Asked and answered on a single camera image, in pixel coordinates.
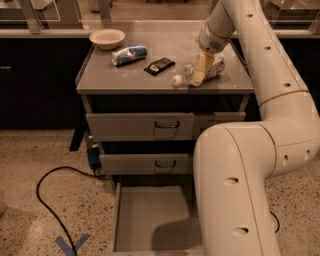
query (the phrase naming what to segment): black cable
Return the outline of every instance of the black cable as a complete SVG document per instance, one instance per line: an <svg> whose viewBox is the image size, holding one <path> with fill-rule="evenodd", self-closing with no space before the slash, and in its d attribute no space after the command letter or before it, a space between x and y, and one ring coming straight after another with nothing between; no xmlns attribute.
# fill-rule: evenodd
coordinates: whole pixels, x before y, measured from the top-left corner
<svg viewBox="0 0 320 256"><path fill-rule="evenodd" d="M276 229L276 231L274 233L278 233L278 231L280 230L280 221L279 221L278 217L272 211L270 211L270 213L276 219L277 225L278 225L278 227L277 227L277 229Z"/></svg>
<svg viewBox="0 0 320 256"><path fill-rule="evenodd" d="M46 207L46 208L49 210L49 212L50 212L50 213L56 218L56 220L59 222L60 226L62 227L63 231L65 232L65 234L66 234L67 237L68 237L69 243L70 243L71 248L72 248L72 251L73 251L73 255L74 255L74 256L77 256L78 254L77 254L76 247L75 247L74 243L72 242L72 238L71 238L71 236L70 236L70 234L69 234L69 231L67 230L66 226L62 223L62 221L61 221L61 219L59 218L59 216L42 200L42 198L40 197L40 193L39 193L39 190L40 190L40 186L41 186L42 181L43 181L49 174L51 174L51 173L53 173L53 172L56 172L56 171L59 171L59 170L62 170L62 169L69 169L69 170L78 172L78 173L80 173L80 174L82 174L82 175L85 175L85 176L87 176L87 177L97 178L97 179L102 178L102 177L104 177L105 175L91 175L91 174L82 172L82 171L80 171L80 170L78 170L78 169L76 169L76 168L70 167L70 166L60 166L60 167L54 168L54 169L52 169L51 171L47 172L47 173L40 179L40 181L39 181L38 184L37 184L37 190L36 190L36 192L37 192L37 198L38 198L38 200L40 201L40 203L41 203L44 207Z"/></svg>

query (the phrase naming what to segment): blue tape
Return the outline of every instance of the blue tape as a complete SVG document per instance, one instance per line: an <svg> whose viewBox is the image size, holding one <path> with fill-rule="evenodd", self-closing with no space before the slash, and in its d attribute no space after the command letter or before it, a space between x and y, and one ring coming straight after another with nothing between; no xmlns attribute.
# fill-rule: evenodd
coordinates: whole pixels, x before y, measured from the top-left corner
<svg viewBox="0 0 320 256"><path fill-rule="evenodd" d="M90 237L89 234L82 235L82 237L78 240L78 242L74 246L77 251L89 239L89 237ZM72 248L69 247L69 245L63 240L63 238L61 236L57 237L56 243L66 256L74 256Z"/></svg>

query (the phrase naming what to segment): drawer front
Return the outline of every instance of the drawer front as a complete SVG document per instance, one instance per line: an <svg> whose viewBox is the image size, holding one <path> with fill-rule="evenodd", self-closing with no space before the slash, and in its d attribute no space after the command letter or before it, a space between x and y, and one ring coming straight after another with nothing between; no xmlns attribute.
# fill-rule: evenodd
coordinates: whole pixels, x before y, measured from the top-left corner
<svg viewBox="0 0 320 256"><path fill-rule="evenodd" d="M191 174L193 170L190 154L102 154L100 161L106 175Z"/></svg>
<svg viewBox="0 0 320 256"><path fill-rule="evenodd" d="M244 117L243 112L87 114L95 141L194 140L214 124Z"/></svg>

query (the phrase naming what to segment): robot arm segment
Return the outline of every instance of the robot arm segment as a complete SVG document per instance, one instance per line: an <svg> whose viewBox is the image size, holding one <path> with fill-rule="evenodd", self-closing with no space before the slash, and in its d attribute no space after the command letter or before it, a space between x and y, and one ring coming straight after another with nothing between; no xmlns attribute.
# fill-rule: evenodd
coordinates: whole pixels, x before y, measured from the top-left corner
<svg viewBox="0 0 320 256"><path fill-rule="evenodd" d="M320 119L260 1L220 0L216 8L200 32L200 48L221 51L220 42L236 28L262 121L213 126L197 141L194 176L204 252L277 256L264 180L312 159L320 148Z"/></svg>

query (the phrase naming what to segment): white bowl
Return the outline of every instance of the white bowl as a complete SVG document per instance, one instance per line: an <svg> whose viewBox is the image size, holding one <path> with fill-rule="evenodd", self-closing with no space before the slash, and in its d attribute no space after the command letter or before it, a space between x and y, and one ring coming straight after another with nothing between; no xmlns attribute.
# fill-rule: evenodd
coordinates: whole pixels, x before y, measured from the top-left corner
<svg viewBox="0 0 320 256"><path fill-rule="evenodd" d="M93 32L89 39L102 50L112 50L117 48L125 38L125 33L117 29L103 29Z"/></svg>

